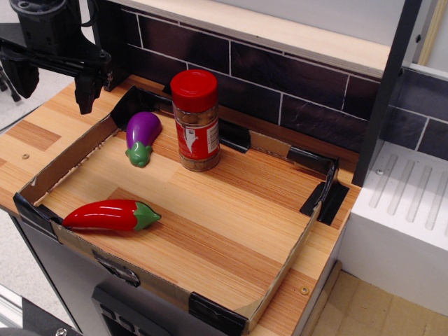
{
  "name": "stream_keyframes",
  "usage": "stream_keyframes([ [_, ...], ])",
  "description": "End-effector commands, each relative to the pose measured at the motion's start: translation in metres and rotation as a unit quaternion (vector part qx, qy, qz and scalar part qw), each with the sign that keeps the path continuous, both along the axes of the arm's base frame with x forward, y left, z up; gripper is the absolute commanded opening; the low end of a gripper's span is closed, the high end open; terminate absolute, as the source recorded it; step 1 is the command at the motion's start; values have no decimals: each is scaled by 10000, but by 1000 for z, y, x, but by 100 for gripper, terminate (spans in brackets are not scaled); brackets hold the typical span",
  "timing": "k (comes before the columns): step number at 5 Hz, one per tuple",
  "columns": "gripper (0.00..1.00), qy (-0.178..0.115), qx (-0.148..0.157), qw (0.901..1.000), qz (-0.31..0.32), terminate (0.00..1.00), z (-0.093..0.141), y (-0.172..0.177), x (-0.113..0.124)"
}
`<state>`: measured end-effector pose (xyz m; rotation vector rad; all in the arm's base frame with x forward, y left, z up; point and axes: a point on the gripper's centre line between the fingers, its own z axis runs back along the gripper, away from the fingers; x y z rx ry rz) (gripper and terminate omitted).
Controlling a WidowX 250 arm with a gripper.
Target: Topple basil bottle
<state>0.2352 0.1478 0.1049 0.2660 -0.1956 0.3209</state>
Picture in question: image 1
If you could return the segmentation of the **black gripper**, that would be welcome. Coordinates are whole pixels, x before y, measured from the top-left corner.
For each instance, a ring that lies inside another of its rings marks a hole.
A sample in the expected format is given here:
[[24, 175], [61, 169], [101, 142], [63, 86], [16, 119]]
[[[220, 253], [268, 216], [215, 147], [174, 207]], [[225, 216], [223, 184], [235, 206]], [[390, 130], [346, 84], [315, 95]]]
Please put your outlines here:
[[97, 20], [96, 1], [84, 22], [78, 1], [10, 1], [18, 23], [1, 24], [1, 63], [17, 93], [28, 99], [39, 83], [39, 69], [75, 78], [80, 114], [92, 112], [102, 86], [111, 82], [111, 56], [90, 42], [82, 28]]

